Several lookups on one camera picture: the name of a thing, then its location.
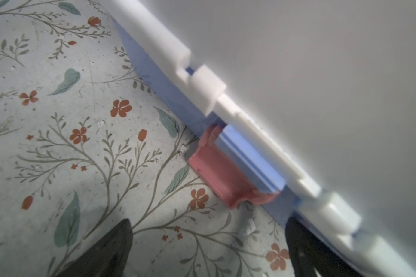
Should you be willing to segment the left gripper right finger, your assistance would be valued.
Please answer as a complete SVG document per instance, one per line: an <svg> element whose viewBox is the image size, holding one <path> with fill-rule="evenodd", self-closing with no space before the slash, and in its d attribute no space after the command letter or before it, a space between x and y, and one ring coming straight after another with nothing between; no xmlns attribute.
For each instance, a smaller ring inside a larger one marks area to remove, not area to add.
<svg viewBox="0 0 416 277"><path fill-rule="evenodd" d="M296 277L360 276L294 217L287 221L285 238Z"/></svg>

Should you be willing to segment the white blue plastic toolbox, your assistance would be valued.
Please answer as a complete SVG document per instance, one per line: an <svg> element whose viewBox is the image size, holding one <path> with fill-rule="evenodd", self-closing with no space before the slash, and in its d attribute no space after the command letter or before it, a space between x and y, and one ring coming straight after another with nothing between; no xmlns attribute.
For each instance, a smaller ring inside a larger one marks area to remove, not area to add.
<svg viewBox="0 0 416 277"><path fill-rule="evenodd" d="M103 1L363 272L416 277L416 1Z"/></svg>

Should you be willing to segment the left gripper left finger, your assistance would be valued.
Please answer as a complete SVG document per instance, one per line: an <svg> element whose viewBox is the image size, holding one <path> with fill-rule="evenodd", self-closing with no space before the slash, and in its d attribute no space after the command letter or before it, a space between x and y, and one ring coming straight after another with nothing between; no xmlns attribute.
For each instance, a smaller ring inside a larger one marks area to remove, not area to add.
<svg viewBox="0 0 416 277"><path fill-rule="evenodd" d="M59 277L122 277L133 243L129 219L121 220Z"/></svg>

